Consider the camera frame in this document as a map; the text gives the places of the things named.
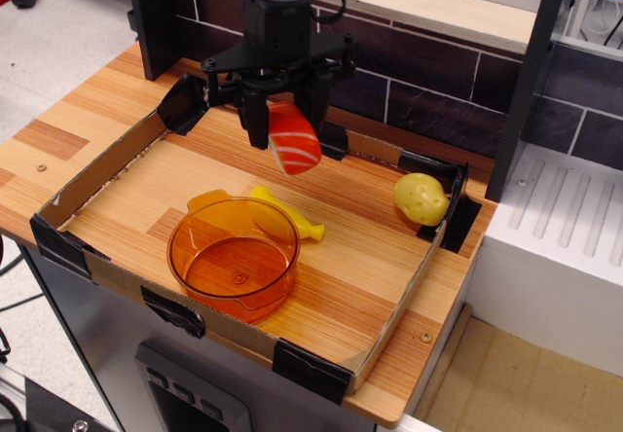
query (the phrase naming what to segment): dark brick wall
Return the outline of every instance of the dark brick wall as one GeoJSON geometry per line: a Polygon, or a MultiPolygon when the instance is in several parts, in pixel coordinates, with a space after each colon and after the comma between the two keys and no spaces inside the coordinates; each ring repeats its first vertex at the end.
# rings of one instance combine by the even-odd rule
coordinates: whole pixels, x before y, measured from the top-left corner
{"type": "MultiPolygon", "coordinates": [[[[175,0],[184,55],[195,60],[241,37],[240,0],[175,0]]],[[[318,3],[318,11],[327,9],[318,3]]],[[[331,104],[493,158],[522,64],[502,52],[390,20],[347,13],[318,31],[349,32],[360,44],[357,75],[331,104]]]]}
{"type": "Polygon", "coordinates": [[[623,61],[554,51],[530,143],[623,169],[623,61]]]}

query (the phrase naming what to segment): gray panel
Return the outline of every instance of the gray panel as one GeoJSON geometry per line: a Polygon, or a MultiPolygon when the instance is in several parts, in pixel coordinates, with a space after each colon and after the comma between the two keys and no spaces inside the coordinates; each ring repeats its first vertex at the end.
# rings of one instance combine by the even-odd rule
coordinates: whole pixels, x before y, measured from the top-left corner
{"type": "Polygon", "coordinates": [[[170,397],[174,396],[186,403],[186,411],[190,411],[189,415],[207,416],[208,420],[203,421],[203,425],[207,427],[209,427],[209,422],[213,421],[223,424],[229,432],[251,432],[251,418],[247,407],[236,397],[214,386],[207,379],[166,359],[145,344],[138,347],[136,363],[145,384],[149,385],[154,396],[165,397],[164,400],[155,402],[162,416],[165,416],[163,411],[165,403],[173,408],[179,404],[170,401],[170,397]]]}
{"type": "Polygon", "coordinates": [[[135,363],[145,343],[243,402],[254,432],[365,432],[375,424],[208,339],[197,340],[146,306],[44,260],[32,260],[68,336],[127,432],[164,431],[135,363]]]}

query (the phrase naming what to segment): transparent orange container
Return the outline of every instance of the transparent orange container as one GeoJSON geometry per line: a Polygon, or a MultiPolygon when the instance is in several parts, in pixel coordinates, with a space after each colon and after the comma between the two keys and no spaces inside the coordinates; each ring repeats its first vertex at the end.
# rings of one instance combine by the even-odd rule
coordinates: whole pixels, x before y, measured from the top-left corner
{"type": "Polygon", "coordinates": [[[294,286],[296,225],[257,198],[193,198],[168,241],[168,265],[189,298],[245,322],[278,308],[294,286]]]}

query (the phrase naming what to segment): tiled floor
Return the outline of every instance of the tiled floor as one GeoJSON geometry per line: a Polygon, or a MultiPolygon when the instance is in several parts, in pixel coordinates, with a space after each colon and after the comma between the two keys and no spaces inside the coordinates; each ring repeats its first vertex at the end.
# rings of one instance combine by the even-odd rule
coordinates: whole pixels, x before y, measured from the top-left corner
{"type": "MultiPolygon", "coordinates": [[[[0,7],[0,143],[129,47],[129,0],[37,0],[0,7]]],[[[18,254],[4,238],[6,266],[18,254]]],[[[0,309],[41,291],[26,263],[0,276],[0,309]]],[[[116,429],[45,298],[0,311],[8,365],[116,429]]]]}

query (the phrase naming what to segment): wooden surface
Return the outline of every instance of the wooden surface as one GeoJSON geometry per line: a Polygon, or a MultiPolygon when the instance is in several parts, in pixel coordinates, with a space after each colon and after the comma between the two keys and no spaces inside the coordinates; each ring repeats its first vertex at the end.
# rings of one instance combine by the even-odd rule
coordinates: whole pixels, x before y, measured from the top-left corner
{"type": "MultiPolygon", "coordinates": [[[[199,71],[180,61],[156,82],[146,81],[134,45],[1,146],[3,234],[34,245],[30,216],[149,114],[185,70],[199,71]]],[[[66,228],[116,264],[179,291],[165,247],[187,201],[216,188],[245,195],[265,184],[327,231],[322,242],[303,244],[291,298],[258,327],[348,365],[374,342],[429,246],[394,208],[399,177],[347,156],[324,158],[288,179],[270,152],[248,146],[233,111],[212,109],[187,137],[157,142],[66,228]]],[[[346,408],[381,425],[391,427],[403,414],[493,215],[495,205],[482,199],[485,185],[471,181],[468,190],[485,206],[461,252],[437,253],[375,368],[345,399],[346,408]],[[423,333],[433,342],[423,342],[423,333]]]]}

